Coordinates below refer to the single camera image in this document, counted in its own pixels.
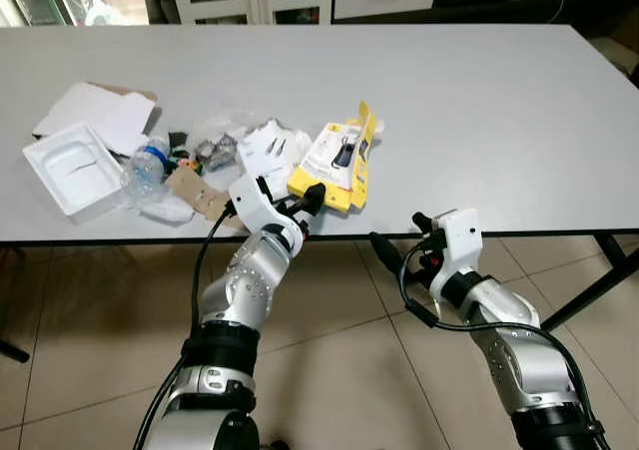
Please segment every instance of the product package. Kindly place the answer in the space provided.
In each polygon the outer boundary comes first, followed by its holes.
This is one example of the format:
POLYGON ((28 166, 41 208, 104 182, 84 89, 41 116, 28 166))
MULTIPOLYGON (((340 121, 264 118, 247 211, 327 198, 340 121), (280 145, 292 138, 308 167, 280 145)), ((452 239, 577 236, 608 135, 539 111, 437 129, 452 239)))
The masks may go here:
POLYGON ((328 123, 289 179, 296 196, 317 183, 326 186, 324 204, 346 213, 350 205, 361 209, 366 202, 368 151, 376 117, 368 104, 359 103, 359 118, 347 124, 328 123))

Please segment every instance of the white table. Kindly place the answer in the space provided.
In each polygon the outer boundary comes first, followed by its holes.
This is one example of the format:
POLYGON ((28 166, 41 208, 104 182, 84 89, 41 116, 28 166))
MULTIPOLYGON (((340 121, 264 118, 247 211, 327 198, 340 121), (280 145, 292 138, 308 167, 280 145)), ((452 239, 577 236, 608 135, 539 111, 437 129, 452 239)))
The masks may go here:
MULTIPOLYGON (((488 234, 639 228, 639 91, 565 26, 41 27, 0 30, 0 241, 201 238, 115 210, 73 225, 22 156, 73 83, 155 92, 154 132, 221 103, 314 137, 366 99, 385 121, 368 202, 312 232, 415 232, 416 211, 475 207, 488 234)), ((223 228, 220 236, 236 230, 223 228)))

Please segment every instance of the black cable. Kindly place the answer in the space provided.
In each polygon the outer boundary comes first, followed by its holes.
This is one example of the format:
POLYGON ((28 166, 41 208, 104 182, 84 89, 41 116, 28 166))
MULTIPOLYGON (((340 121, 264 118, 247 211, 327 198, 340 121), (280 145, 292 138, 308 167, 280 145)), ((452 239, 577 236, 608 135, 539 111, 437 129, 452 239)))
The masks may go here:
MULTIPOLYGON (((410 259, 420 250, 424 250, 427 244, 428 244, 428 240, 425 240, 415 245, 403 258, 403 261, 401 263, 401 268, 399 270, 399 273, 397 274, 397 282, 399 284, 399 292, 401 293, 401 298, 403 298, 403 301, 406 304, 406 307, 408 307, 409 309, 413 308, 413 305, 411 303, 414 302, 414 300, 408 296, 408 293, 405 288, 404 277, 405 277, 410 259)), ((561 343, 561 341, 559 341, 559 339, 557 339, 557 337, 555 337, 551 333, 539 327, 527 325, 525 323, 518 323, 518 322, 488 322, 488 323, 479 323, 479 324, 471 324, 471 325, 454 325, 450 323, 440 322, 439 319, 430 311, 428 311, 424 307, 423 307, 423 310, 432 315, 432 319, 430 319, 429 322, 427 322, 427 324, 432 325, 436 328, 440 328, 442 330, 449 330, 453 332, 476 332, 476 331, 482 331, 482 330, 492 330, 496 328, 510 328, 510 329, 526 330, 528 332, 534 333, 546 339, 548 342, 550 342, 550 344, 553 347, 557 349, 557 351, 559 351, 559 353, 561 353, 562 357, 566 361, 566 364, 568 365, 568 369, 570 370, 570 374, 571 374, 570 377, 575 387, 575 392, 577 393, 577 396, 579 397, 579 400, 581 401, 581 406, 584 410, 584 416, 586 419, 587 427, 589 429, 595 429, 600 426, 599 422, 595 418, 595 415, 592 411, 592 407, 590 406, 590 398, 588 397, 588 390, 586 389, 586 384, 583 380, 583 376, 581 375, 581 371, 579 370, 579 366, 577 365, 577 362, 575 361, 571 353, 568 351, 568 349, 563 345, 563 343, 561 343)), ((594 438, 603 450, 608 450, 610 448, 603 434, 595 433, 594 438)))
POLYGON ((198 325, 200 324, 200 307, 198 305, 198 290, 200 287, 200 269, 202 267, 202 261, 204 260, 204 254, 207 252, 207 247, 209 247, 209 243, 213 239, 218 227, 222 224, 222 221, 226 219, 228 216, 233 214, 233 207, 229 206, 227 203, 227 207, 224 209, 222 214, 218 217, 218 220, 213 225, 213 228, 207 235, 207 238, 202 243, 202 247, 200 247, 200 253, 198 253, 198 259, 196 260, 196 268, 193 273, 193 286, 191 287, 191 336, 195 334, 195 331, 198 329, 198 325))
POLYGON ((171 384, 178 376, 178 372, 182 369, 182 364, 184 363, 184 357, 180 357, 180 360, 176 362, 173 366, 167 378, 164 379, 162 385, 156 392, 153 400, 151 401, 151 405, 147 409, 147 413, 145 413, 144 418, 142 419, 142 423, 140 424, 140 430, 138 430, 138 436, 136 437, 136 442, 133 444, 133 450, 142 450, 144 447, 144 443, 147 439, 147 434, 149 433, 149 428, 151 428, 151 422, 153 422, 153 418, 156 416, 156 412, 158 411, 158 407, 164 398, 164 395, 171 387, 171 384))

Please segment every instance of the white plastic tray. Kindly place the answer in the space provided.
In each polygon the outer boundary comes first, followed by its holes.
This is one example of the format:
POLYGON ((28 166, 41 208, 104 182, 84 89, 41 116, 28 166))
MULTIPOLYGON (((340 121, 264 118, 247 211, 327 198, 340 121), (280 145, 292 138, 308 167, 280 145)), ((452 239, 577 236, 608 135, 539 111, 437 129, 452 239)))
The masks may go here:
POLYGON ((121 202, 122 169, 85 123, 22 150, 62 212, 83 222, 121 202))

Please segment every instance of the black wire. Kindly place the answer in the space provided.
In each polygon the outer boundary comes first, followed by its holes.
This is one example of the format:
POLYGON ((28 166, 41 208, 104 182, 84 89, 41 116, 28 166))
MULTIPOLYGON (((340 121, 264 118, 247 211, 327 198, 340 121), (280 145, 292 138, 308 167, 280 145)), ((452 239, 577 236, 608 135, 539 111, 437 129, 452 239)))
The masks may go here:
POLYGON ((153 397, 151 405, 149 405, 147 413, 145 413, 144 418, 142 419, 142 423, 140 424, 140 430, 138 430, 136 442, 133 444, 133 450, 142 450, 142 448, 144 447, 144 443, 147 439, 147 434, 149 433, 149 428, 151 428, 151 422, 153 422, 153 418, 158 411, 158 407, 160 406, 164 395, 167 393, 167 390, 169 390, 169 387, 171 387, 171 384, 178 376, 178 372, 180 372, 180 370, 182 369, 183 363, 184 357, 180 357, 180 360, 178 360, 173 366, 173 368, 169 372, 169 375, 167 375, 167 378, 164 379, 164 382, 162 382, 162 385, 160 385, 160 388, 153 397))
MULTIPOLYGON (((408 263, 410 259, 417 252, 419 252, 420 250, 423 250, 423 248, 424 248, 424 244, 420 243, 414 246, 411 250, 409 250, 406 256, 404 257, 403 262, 401 263, 401 269, 399 270, 399 273, 397 274, 399 292, 401 293, 401 297, 403 298, 405 303, 408 303, 408 300, 409 300, 408 293, 405 287, 405 278, 404 278, 406 274, 406 270, 408 268, 408 263)), ((453 325, 450 323, 439 322, 437 319, 434 319, 433 326, 435 326, 436 328, 440 328, 442 330, 449 330, 453 332, 476 332, 476 331, 482 331, 482 330, 492 330, 495 328, 522 329, 522 330, 526 330, 528 332, 534 333, 536 335, 539 335, 540 337, 543 337, 548 342, 550 342, 550 344, 552 344, 552 346, 554 346, 559 351, 559 353, 561 353, 563 358, 566 360, 566 364, 568 365, 568 368, 570 370, 571 380, 575 387, 575 392, 577 393, 577 396, 579 397, 581 401, 581 406, 584 410, 586 424, 588 424, 588 426, 591 426, 591 425, 594 426, 596 423, 598 423, 592 411, 592 408, 590 406, 590 398, 588 397, 588 390, 586 389, 586 384, 583 380, 583 376, 581 375, 581 371, 579 370, 579 366, 577 365, 577 362, 575 361, 571 353, 568 351, 568 349, 563 345, 563 343, 561 343, 559 339, 557 339, 554 335, 547 332, 546 330, 543 330, 538 327, 534 327, 532 325, 526 325, 524 323, 518 323, 518 322, 488 322, 488 323, 479 323, 479 324, 472 324, 472 325, 453 325)), ((597 441, 597 443, 599 444, 599 446, 601 446, 603 450, 608 450, 610 448, 602 434, 595 434, 595 440, 597 441)))
POLYGON ((198 290, 200 287, 200 269, 202 267, 202 261, 204 260, 204 254, 207 252, 207 247, 213 239, 213 235, 218 230, 218 227, 222 224, 222 221, 231 214, 230 208, 226 207, 224 212, 218 217, 218 220, 213 225, 213 228, 207 235, 207 238, 200 247, 200 253, 198 253, 198 259, 196 260, 196 268, 193 272, 193 286, 191 287, 191 336, 195 334, 200 324, 200 307, 198 305, 198 290))

